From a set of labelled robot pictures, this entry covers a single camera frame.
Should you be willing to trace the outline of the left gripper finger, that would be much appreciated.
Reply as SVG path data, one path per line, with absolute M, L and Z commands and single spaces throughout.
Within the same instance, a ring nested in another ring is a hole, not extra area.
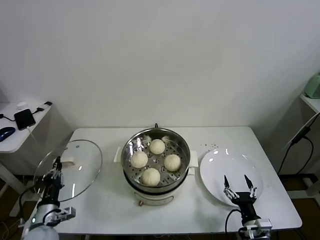
M 43 175 L 43 182 L 52 183 L 55 181 L 56 177 L 57 177 L 57 170 L 51 169 L 50 171 L 48 171 Z
M 61 170 L 62 170 L 62 162 L 61 162 L 61 157 L 58 156 L 53 164 L 53 173 L 54 175 L 59 175 L 61 174 Z

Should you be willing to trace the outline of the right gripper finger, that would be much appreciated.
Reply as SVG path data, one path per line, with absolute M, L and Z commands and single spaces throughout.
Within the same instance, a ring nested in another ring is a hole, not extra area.
M 223 190 L 223 192 L 228 197 L 228 199 L 237 199 L 238 198 L 238 194 L 231 189 L 226 175 L 224 175 L 224 190 Z
M 252 199 L 256 199 L 257 198 L 257 195 L 256 195 L 257 188 L 254 187 L 252 181 L 247 177 L 247 175 L 244 175 L 244 178 L 245 178 L 247 187 L 249 189 L 249 197 Z

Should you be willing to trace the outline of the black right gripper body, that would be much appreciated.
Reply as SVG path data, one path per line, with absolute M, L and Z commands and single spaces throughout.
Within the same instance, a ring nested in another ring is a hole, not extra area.
M 242 220 L 257 220 L 258 215 L 254 208 L 256 198 L 250 196 L 249 192 L 237 192 L 236 197 L 231 198 L 231 202 L 240 208 Z

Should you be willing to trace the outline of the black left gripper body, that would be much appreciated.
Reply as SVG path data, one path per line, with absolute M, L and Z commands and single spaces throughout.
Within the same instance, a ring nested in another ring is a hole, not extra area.
M 60 189 L 63 187 L 61 177 L 56 176 L 52 178 L 51 176 L 46 176 L 43 180 L 44 191 L 42 195 L 41 204 L 59 204 L 59 193 Z

